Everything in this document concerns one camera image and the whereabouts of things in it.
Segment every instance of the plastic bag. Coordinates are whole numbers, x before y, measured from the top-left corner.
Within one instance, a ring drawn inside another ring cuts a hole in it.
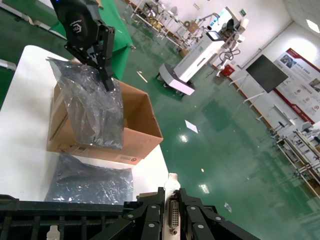
[[[122,149],[124,104],[118,80],[107,92],[91,66],[48,59],[61,89],[75,140],[80,144]]]
[[[131,168],[93,166],[61,153],[45,201],[123,205],[133,189]]]

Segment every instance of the monitor screen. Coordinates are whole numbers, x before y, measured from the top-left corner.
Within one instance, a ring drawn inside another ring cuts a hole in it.
[[[261,55],[255,60],[246,71],[267,93],[270,93],[288,78],[288,76],[265,55]]]

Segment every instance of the black metal frame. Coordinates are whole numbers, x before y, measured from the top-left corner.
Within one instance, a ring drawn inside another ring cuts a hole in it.
[[[52,225],[58,226],[60,240],[160,240],[166,224],[164,199],[163,187],[124,206],[19,201],[0,195],[0,240],[45,239]],[[173,200],[179,202],[181,240],[258,240],[184,188]]]

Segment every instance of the open cardboard box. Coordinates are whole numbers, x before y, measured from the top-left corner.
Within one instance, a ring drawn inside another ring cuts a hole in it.
[[[76,142],[67,108],[58,85],[54,88],[47,150],[71,155],[136,165],[163,140],[149,96],[133,86],[120,83],[124,131],[123,148],[114,150]]]

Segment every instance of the white table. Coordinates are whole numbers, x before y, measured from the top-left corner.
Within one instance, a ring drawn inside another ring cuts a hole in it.
[[[56,79],[47,57],[64,60],[37,46],[26,46],[0,111],[0,194],[23,201],[43,201],[56,168],[58,153],[46,151],[50,108]],[[136,166],[78,157],[96,166],[132,168],[133,198],[157,192],[168,179],[158,145]]]

